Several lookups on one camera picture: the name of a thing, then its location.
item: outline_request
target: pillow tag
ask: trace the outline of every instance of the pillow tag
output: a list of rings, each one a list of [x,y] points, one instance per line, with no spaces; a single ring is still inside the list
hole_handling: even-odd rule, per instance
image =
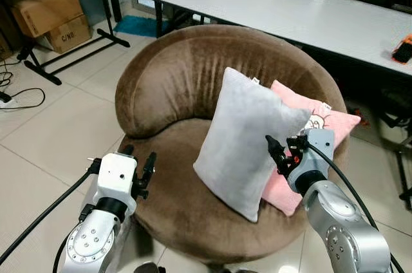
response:
[[[326,103],[322,103],[322,106],[325,108],[325,109],[327,109],[327,110],[332,110],[332,107],[331,106],[329,106],[328,104],[326,104]]]
[[[255,78],[255,77],[252,79],[252,82],[254,84],[260,84],[260,80],[258,78]]]

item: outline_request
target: black metal stand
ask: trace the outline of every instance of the black metal stand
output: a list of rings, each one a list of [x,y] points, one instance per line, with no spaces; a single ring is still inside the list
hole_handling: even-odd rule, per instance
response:
[[[402,143],[400,144],[400,149],[395,151],[399,169],[400,183],[402,185],[402,194],[399,195],[399,198],[405,201],[406,208],[410,211],[412,211],[412,187],[408,188],[407,186],[405,168],[404,163],[402,161],[402,148],[405,148],[405,146],[409,144],[411,141],[412,136],[409,136],[407,139],[402,141]]]
[[[122,45],[122,46],[125,46],[126,48],[130,48],[130,44],[129,44],[127,41],[122,40],[122,39],[119,39],[118,37],[116,37],[116,36],[113,34],[113,28],[112,28],[111,22],[110,22],[109,1],[108,1],[108,0],[102,0],[102,1],[103,1],[103,5],[104,5],[104,11],[105,11],[105,14],[106,14],[106,21],[108,22],[108,26],[109,26],[109,33],[105,32],[104,30],[98,29],[98,30],[97,30],[97,33],[100,35],[99,38],[96,38],[96,39],[94,39],[94,40],[92,40],[92,41],[90,41],[90,42],[87,42],[87,43],[85,43],[85,44],[82,44],[81,46],[78,46],[77,48],[75,48],[75,49],[73,49],[73,50],[71,50],[71,51],[69,51],[69,52],[66,52],[66,53],[64,53],[64,54],[62,54],[62,55],[60,55],[60,56],[58,56],[58,57],[56,57],[56,58],[54,58],[54,59],[51,59],[50,61],[44,62],[44,63],[42,63],[42,64],[40,64],[39,61],[37,60],[37,58],[36,58],[36,56],[35,56],[35,54],[34,54],[34,52],[33,52],[33,44],[31,44],[31,45],[29,45],[29,46],[24,47],[23,50],[22,50],[22,52],[28,53],[28,55],[32,58],[32,61],[33,61],[33,62],[31,62],[31,61],[24,61],[24,65],[25,65],[27,68],[29,68],[30,70],[32,70],[32,71],[36,72],[37,74],[41,75],[41,76],[44,77],[45,79],[48,79],[49,81],[53,82],[54,84],[56,84],[56,85],[61,85],[61,84],[62,84],[61,80],[55,76],[55,75],[58,74],[59,72],[62,72],[63,70],[66,70],[66,69],[72,67],[73,65],[77,64],[78,62],[81,62],[81,61],[83,61],[83,60],[85,60],[85,59],[93,56],[94,54],[97,54],[97,53],[99,53],[99,52],[101,52],[101,51],[109,48],[110,46],[112,46],[112,45],[114,45],[114,44],[120,44],[120,45]],[[69,64],[64,65],[63,67],[60,67],[59,69],[57,69],[57,70],[55,70],[55,71],[53,71],[53,72],[51,72],[51,73],[48,73],[48,72],[46,72],[46,71],[44,70],[44,68],[45,68],[47,65],[50,65],[50,64],[52,64],[52,63],[54,63],[54,62],[57,62],[57,61],[59,61],[60,59],[66,57],[66,56],[69,56],[69,55],[71,55],[71,54],[73,54],[73,53],[75,53],[75,52],[77,52],[77,51],[79,51],[79,50],[81,50],[81,49],[89,46],[90,44],[93,44],[93,43],[98,42],[98,41],[103,40],[103,39],[109,39],[109,40],[111,40],[112,42],[109,43],[109,44],[107,44],[107,45],[105,45],[105,46],[100,47],[99,49],[97,49],[97,50],[95,50],[95,51],[92,51],[92,52],[86,54],[85,56],[83,56],[83,57],[81,57],[81,58],[79,58],[79,59],[76,59],[76,60],[73,61],[73,62],[70,62]]]

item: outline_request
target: pink pillow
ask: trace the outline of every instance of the pink pillow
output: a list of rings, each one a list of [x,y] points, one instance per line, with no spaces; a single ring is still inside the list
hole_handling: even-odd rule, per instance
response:
[[[273,82],[270,89],[277,93],[290,108],[311,109],[312,116],[304,128],[332,129],[335,132],[334,149],[361,121],[361,118],[358,116],[333,111],[324,102],[299,95],[277,80]],[[287,216],[295,213],[296,207],[302,200],[301,195],[290,189],[285,177],[278,174],[276,168],[266,184],[262,198],[283,211]]]

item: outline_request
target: brown velvet chair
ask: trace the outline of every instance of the brown velvet chair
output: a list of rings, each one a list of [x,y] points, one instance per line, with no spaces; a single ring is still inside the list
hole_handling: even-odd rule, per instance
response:
[[[346,112],[330,75],[307,54],[281,39],[238,26],[194,26],[144,48],[126,68],[116,92],[121,147],[135,146],[140,163],[156,151],[149,198],[135,213],[148,233],[204,263],[262,258],[295,240],[306,226],[302,207],[287,218],[261,201],[250,223],[229,209],[192,167],[205,139],[227,66],[270,87],[277,79],[295,92]],[[346,139],[335,152],[344,168]]]

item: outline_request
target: gray pillow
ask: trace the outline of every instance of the gray pillow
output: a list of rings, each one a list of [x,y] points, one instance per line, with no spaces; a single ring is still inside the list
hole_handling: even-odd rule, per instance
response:
[[[289,108],[273,91],[228,67],[194,170],[218,198],[256,222],[263,189],[276,166],[265,135],[285,146],[310,115],[310,110]]]

